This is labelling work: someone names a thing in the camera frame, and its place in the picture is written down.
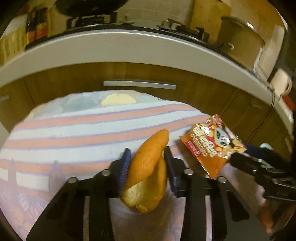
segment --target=stove burner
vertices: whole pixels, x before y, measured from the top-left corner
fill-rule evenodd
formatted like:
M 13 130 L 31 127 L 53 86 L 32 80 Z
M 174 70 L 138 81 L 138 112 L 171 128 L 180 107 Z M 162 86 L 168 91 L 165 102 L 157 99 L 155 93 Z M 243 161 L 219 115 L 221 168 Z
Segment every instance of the stove burner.
M 192 37 L 201 40 L 205 43 L 209 40 L 209 34 L 203 28 L 196 27 L 197 31 L 187 28 L 181 22 L 168 18 L 164 20 L 161 25 L 157 25 L 161 30 L 175 32 L 181 35 Z
M 119 23 L 121 23 L 122 25 L 133 25 L 135 22 L 132 21 L 127 14 L 124 16 L 124 20 L 120 21 Z
M 117 21 L 117 13 L 112 12 L 109 15 L 100 15 L 100 16 L 80 16 L 78 18 L 69 18 L 67 19 L 67 30 L 77 27 L 86 27 L 90 25 L 97 24 L 110 24 L 116 23 Z

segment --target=black clamp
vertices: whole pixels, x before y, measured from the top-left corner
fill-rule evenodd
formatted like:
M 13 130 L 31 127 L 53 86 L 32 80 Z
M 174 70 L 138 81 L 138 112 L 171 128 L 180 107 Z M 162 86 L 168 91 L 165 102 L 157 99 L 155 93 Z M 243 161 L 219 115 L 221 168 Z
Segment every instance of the black clamp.
M 296 182 L 290 163 L 267 148 L 251 146 L 248 152 L 255 158 L 264 159 L 266 164 L 239 153 L 231 155 L 230 164 L 254 176 L 255 182 L 265 189 L 265 199 L 296 202 Z
M 213 241 L 236 241 L 238 237 L 240 241 L 269 240 L 259 220 L 225 177 L 212 180 L 198 175 L 182 160 L 173 158 L 169 147 L 164 157 L 172 192 L 176 197 L 186 197 L 181 241 L 206 241 L 207 236 Z M 108 199 L 120 196 L 130 161 L 131 153 L 126 149 L 120 160 L 93 178 L 68 179 L 26 240 L 113 241 Z M 206 199 L 210 199 L 210 205 L 206 205 Z

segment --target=kitchen counter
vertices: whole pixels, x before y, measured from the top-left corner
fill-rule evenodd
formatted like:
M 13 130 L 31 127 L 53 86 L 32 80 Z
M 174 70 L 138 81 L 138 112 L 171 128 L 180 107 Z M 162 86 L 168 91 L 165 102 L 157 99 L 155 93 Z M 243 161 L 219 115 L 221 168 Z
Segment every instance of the kitchen counter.
M 59 66 L 93 62 L 129 62 L 167 66 L 205 75 L 270 104 L 272 94 L 248 70 L 205 45 L 157 31 L 101 29 L 61 35 L 40 43 L 0 69 L 0 86 Z M 292 134 L 292 113 L 283 100 L 274 108 Z

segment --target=wooden cabinet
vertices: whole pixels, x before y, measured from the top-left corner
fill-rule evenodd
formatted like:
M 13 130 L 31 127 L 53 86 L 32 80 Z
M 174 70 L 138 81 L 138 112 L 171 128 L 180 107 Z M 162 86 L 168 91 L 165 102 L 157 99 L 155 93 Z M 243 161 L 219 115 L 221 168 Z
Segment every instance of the wooden cabinet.
M 23 80 L 16 80 L 0 88 L 0 122 L 8 132 L 34 107 Z
M 104 80 L 130 79 L 174 83 L 176 90 L 144 87 L 107 87 Z M 164 100 L 188 103 L 200 111 L 221 115 L 238 89 L 200 74 L 164 66 L 136 63 L 89 63 L 45 70 L 23 78 L 36 104 L 70 93 L 130 89 Z
M 104 80 L 111 79 L 169 82 L 176 85 L 176 90 L 103 86 Z M 163 100 L 190 104 L 209 115 L 218 114 L 243 141 L 256 146 L 267 142 L 279 154 L 285 157 L 290 155 L 287 142 L 292 146 L 291 140 L 278 115 L 273 112 L 260 125 L 270 110 L 269 105 L 224 82 L 180 69 L 149 64 L 89 63 L 29 75 L 0 88 L 0 121 L 11 131 L 35 104 L 71 93 L 115 89 L 136 90 Z
M 268 115 L 269 110 L 269 105 L 239 90 L 221 118 L 242 141 L 246 141 Z
M 262 143 L 266 142 L 281 156 L 288 160 L 291 157 L 293 141 L 284 123 L 275 111 L 273 111 L 258 130 L 250 136 L 248 142 L 255 146 L 260 146 Z

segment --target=metal drawer handle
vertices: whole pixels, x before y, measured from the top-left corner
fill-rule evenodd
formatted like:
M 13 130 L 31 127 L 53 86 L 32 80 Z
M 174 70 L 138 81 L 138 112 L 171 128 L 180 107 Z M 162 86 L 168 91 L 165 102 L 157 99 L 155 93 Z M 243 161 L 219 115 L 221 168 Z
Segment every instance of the metal drawer handle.
M 251 106 L 253 106 L 254 108 L 257 108 L 259 110 L 262 110 L 263 109 L 263 106 L 257 104 L 256 101 L 254 101 L 254 100 L 252 100 L 250 104 L 251 104 Z
M 0 97 L 0 102 L 5 101 L 5 100 L 9 100 L 9 95 L 5 95 Z
M 104 80 L 104 86 L 148 87 L 175 90 L 176 85 L 167 82 L 148 82 L 142 80 Z

